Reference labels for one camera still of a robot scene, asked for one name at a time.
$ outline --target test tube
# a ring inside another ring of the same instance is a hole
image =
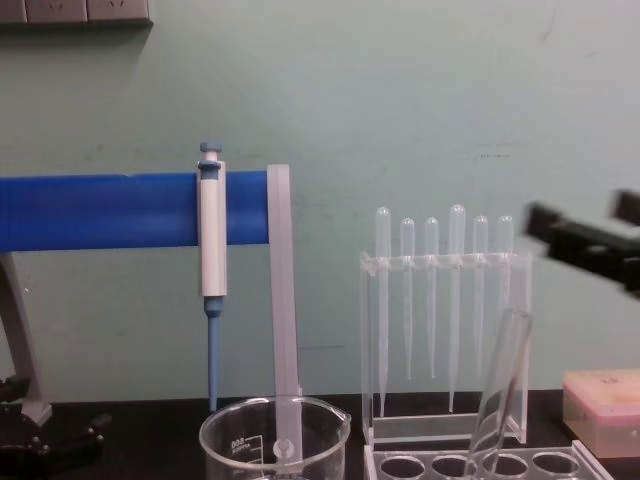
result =
[[[476,465],[483,464],[486,468],[487,459],[487,473],[495,472],[518,373],[531,334],[531,323],[531,315],[526,312],[511,308],[503,311],[480,400],[476,429],[471,436],[464,478],[472,478]]]

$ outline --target pink box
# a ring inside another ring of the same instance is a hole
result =
[[[600,458],[640,456],[640,370],[567,372],[564,422]]]

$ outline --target electrical outlet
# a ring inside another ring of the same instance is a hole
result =
[[[27,23],[24,0],[0,0],[0,25]]]
[[[87,0],[90,22],[149,20],[148,0]]]
[[[87,22],[85,0],[26,0],[26,5],[29,23]]]

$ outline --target pipette rack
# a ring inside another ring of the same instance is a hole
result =
[[[446,244],[434,218],[424,223],[424,247],[418,247],[418,255],[413,220],[393,225],[400,232],[399,255],[392,253],[392,238],[397,237],[391,235],[391,215],[381,208],[376,217],[376,254],[360,257],[366,442],[374,446],[468,439],[476,425],[501,313],[505,308],[531,312],[532,257],[514,249],[513,220],[508,216],[495,224],[492,249],[488,248],[490,222],[476,217],[468,253],[465,211],[459,205],[451,208],[447,254],[439,253],[440,244]],[[459,322],[457,335],[452,321]],[[457,355],[452,340],[459,342]],[[527,431],[528,353],[527,347],[506,432],[520,443],[526,442]]]

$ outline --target plastic dropper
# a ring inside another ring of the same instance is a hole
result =
[[[500,289],[499,305],[500,312],[509,306],[510,285],[511,285],[511,255],[513,254],[513,218],[509,216],[498,219],[496,247],[499,253],[503,254],[503,261],[498,277],[498,288]]]
[[[379,264],[378,281],[378,383],[380,387],[380,416],[384,417],[384,400],[389,375],[389,257],[391,256],[391,213],[380,207],[376,212],[376,257]]]
[[[449,212],[449,254],[453,255],[451,268],[451,323],[449,325],[449,412],[453,412],[453,395],[458,378],[460,355],[460,269],[464,254],[465,210],[454,205]]]
[[[415,223],[410,218],[400,225],[400,255],[402,256],[402,290],[404,316],[404,348],[407,356],[407,380],[411,380],[413,350],[413,257],[416,254]]]
[[[479,216],[473,221],[473,253],[475,272],[473,289],[473,324],[476,344],[476,366],[478,378],[482,375],[482,332],[484,330],[484,265],[489,243],[489,222]]]
[[[438,220],[431,217],[424,224],[424,251],[427,260],[427,335],[431,378],[436,378],[436,256],[439,252],[440,229]]]

